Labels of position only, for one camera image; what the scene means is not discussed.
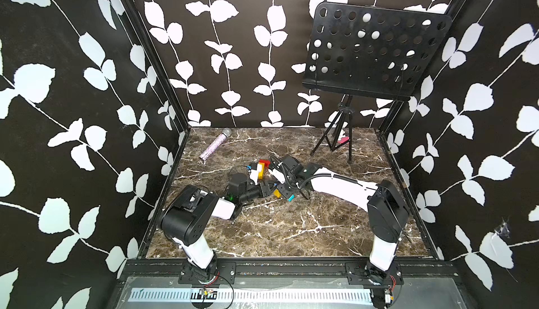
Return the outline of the tall yellow lego brick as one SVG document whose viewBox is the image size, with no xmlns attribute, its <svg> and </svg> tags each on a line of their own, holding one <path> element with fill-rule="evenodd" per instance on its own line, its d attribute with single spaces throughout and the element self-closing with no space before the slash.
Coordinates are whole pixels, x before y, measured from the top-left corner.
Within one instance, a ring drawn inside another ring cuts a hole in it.
<svg viewBox="0 0 539 309">
<path fill-rule="evenodd" d="M 257 177 L 258 177 L 258 180 L 262 180 L 263 177 L 264 177 L 264 172 L 265 172 L 265 168 L 266 168 L 266 164 L 264 162 L 259 162 L 258 163 L 258 166 L 257 166 Z"/>
</svg>

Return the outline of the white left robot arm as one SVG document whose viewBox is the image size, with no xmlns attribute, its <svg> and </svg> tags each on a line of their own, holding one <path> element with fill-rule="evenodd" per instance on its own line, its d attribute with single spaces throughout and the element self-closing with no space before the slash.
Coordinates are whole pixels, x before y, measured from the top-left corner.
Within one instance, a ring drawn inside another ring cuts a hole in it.
<svg viewBox="0 0 539 309">
<path fill-rule="evenodd" d="M 244 206 L 255 199 L 273 195 L 276 187 L 276 184 L 265 182 L 256 185 L 252 181 L 230 181 L 223 194 L 219 195 L 188 185 L 162 212 L 158 226 L 167 239 L 182 248 L 191 265 L 212 274 L 215 272 L 216 255 L 204 237 L 208 222 L 211 218 L 236 219 Z"/>
</svg>

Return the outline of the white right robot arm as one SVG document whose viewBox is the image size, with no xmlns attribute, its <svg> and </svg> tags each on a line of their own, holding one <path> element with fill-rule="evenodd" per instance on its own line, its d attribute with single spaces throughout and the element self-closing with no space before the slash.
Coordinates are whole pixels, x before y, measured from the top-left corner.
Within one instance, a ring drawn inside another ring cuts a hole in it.
<svg viewBox="0 0 539 309">
<path fill-rule="evenodd" d="M 373 233 L 368 268 L 382 273 L 390 270 L 409 218 L 408 206 L 391 181 L 378 184 L 360 181 L 318 164 L 296 174 L 286 173 L 284 166 L 269 172 L 279 181 L 282 195 L 296 195 L 306 189 L 332 195 L 363 209 Z"/>
</svg>

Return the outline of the long red lego brick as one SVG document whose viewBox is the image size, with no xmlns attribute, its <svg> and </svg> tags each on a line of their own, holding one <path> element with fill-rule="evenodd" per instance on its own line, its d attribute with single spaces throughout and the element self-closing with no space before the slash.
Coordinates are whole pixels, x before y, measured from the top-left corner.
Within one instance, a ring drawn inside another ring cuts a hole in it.
<svg viewBox="0 0 539 309">
<path fill-rule="evenodd" d="M 266 167 L 268 167 L 269 165 L 271 165 L 271 161 L 270 161 L 270 160 L 259 160 L 258 162 L 264 164 Z"/>
</svg>

